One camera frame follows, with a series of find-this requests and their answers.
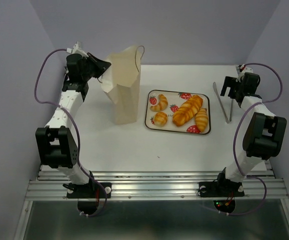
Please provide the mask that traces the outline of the metal tongs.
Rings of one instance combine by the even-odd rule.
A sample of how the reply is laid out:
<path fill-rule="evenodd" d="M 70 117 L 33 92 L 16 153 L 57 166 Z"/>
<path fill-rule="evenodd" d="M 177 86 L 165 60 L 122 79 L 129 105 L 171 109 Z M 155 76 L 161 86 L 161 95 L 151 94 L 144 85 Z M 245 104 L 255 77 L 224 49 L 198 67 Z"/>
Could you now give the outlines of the metal tongs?
<path fill-rule="evenodd" d="M 220 94 L 219 94 L 219 92 L 218 92 L 218 88 L 217 88 L 216 82 L 213 82 L 213 83 L 212 83 L 212 88 L 213 88 L 213 91 L 214 91 L 215 96 L 216 96 L 216 98 L 217 98 L 217 101 L 218 101 L 218 103 L 219 103 L 219 106 L 220 106 L 220 109 L 221 109 L 221 111 L 222 111 L 222 114 L 223 114 L 223 116 L 224 116 L 225 122 L 226 122 L 227 124 L 231 123 L 232 120 L 233 120 L 234 100 L 232 99 L 232 100 L 230 101 L 230 109 L 229 109 L 229 113 L 228 113 L 228 112 L 226 111 L 226 109 L 225 109 L 224 103 L 222 102 L 221 96 L 220 96 Z"/>

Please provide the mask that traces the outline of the beige paper bag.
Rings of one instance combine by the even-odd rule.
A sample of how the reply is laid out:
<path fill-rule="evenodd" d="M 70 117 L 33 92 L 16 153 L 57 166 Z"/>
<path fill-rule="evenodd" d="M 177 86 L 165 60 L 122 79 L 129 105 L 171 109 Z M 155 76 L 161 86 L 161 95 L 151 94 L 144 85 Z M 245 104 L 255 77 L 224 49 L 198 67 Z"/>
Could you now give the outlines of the beige paper bag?
<path fill-rule="evenodd" d="M 101 76 L 101 89 L 113 103 L 113 119 L 117 125 L 134 123 L 138 119 L 140 99 L 141 59 L 144 46 L 132 45 L 105 59 L 111 66 Z"/>

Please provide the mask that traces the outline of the small fake bread piece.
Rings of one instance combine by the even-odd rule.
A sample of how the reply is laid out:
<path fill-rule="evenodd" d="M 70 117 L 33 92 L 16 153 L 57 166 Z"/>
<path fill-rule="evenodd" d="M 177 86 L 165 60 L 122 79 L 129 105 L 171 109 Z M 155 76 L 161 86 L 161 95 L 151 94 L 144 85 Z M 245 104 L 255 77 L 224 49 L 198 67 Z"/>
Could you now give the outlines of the small fake bread piece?
<path fill-rule="evenodd" d="M 199 112 L 195 115 L 195 125 L 198 128 L 198 130 L 202 133 L 205 131 L 205 129 L 208 126 L 209 117 L 207 114 L 206 108 L 201 108 Z"/>

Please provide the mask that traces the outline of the fake croissant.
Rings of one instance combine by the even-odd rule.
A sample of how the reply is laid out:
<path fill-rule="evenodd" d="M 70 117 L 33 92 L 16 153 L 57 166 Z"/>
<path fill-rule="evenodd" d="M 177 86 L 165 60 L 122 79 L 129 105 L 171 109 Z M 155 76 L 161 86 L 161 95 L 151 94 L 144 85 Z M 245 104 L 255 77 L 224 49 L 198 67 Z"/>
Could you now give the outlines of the fake croissant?
<path fill-rule="evenodd" d="M 159 99 L 159 103 L 157 105 L 150 107 L 150 110 L 153 112 L 162 112 L 169 105 L 167 98 L 163 94 L 159 94 L 158 99 Z"/>

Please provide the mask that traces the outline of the fake round bread roll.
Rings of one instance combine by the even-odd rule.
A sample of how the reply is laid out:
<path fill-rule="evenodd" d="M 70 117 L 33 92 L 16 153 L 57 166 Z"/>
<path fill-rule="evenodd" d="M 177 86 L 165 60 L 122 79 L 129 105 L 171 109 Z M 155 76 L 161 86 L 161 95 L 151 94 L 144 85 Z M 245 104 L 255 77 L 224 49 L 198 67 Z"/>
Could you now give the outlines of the fake round bread roll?
<path fill-rule="evenodd" d="M 154 116 L 154 124 L 158 127 L 164 127 L 168 122 L 168 115 L 164 112 L 157 112 Z"/>

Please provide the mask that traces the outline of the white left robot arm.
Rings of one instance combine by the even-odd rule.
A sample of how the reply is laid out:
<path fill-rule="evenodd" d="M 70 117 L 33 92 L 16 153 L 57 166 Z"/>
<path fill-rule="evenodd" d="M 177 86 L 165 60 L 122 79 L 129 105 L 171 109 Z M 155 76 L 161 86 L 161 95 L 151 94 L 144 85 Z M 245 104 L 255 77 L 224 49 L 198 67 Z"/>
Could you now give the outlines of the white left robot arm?
<path fill-rule="evenodd" d="M 106 190 L 80 163 L 81 138 L 79 135 L 74 137 L 71 129 L 79 132 L 75 115 L 87 96 L 88 81 L 99 79 L 110 66 L 110 62 L 100 60 L 89 52 L 70 53 L 66 57 L 59 101 L 36 100 L 39 104 L 55 107 L 51 119 L 35 132 L 40 162 L 69 178 L 71 183 L 65 187 L 70 194 L 91 197 L 97 189 Z"/>

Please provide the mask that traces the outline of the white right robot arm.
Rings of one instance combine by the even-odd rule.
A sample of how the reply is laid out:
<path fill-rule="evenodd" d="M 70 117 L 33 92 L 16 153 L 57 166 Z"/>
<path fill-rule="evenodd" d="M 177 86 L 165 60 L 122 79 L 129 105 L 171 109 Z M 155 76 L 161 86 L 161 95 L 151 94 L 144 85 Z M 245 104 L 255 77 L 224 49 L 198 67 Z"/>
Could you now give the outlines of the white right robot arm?
<path fill-rule="evenodd" d="M 287 127 L 287 119 L 272 113 L 265 105 L 256 90 L 260 84 L 260 76 L 252 72 L 243 72 L 239 77 L 227 76 L 221 89 L 238 103 L 244 114 L 237 126 L 233 139 L 233 150 L 236 150 L 238 132 L 243 120 L 250 116 L 250 122 L 242 140 L 242 152 L 233 153 L 234 163 L 224 168 L 214 183 L 215 191 L 226 195 L 233 187 L 238 189 L 245 176 L 261 161 L 276 157 L 282 148 Z"/>

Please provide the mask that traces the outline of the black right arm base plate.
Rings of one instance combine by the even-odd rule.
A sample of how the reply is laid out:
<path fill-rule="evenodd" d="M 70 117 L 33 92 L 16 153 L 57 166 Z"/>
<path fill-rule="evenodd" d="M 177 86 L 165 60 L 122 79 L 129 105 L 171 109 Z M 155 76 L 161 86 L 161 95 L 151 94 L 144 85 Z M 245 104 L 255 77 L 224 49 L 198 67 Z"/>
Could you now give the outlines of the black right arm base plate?
<path fill-rule="evenodd" d="M 198 183 L 198 195 L 202 198 L 227 198 L 227 197 L 244 197 L 244 190 L 239 191 L 242 187 L 240 182 L 218 183 L 215 181 L 203 181 Z"/>

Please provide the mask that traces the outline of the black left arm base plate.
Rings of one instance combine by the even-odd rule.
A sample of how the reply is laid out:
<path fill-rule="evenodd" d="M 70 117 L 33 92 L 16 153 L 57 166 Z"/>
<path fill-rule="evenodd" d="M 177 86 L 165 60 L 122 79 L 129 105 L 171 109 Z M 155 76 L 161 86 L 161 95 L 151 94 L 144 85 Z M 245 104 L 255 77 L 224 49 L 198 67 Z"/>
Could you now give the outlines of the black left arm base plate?
<path fill-rule="evenodd" d="M 101 182 L 101 186 L 106 190 L 106 194 L 102 188 L 96 184 L 89 182 L 87 184 L 64 183 L 62 186 L 66 188 L 66 197 L 68 199 L 105 199 L 111 198 L 112 183 Z"/>

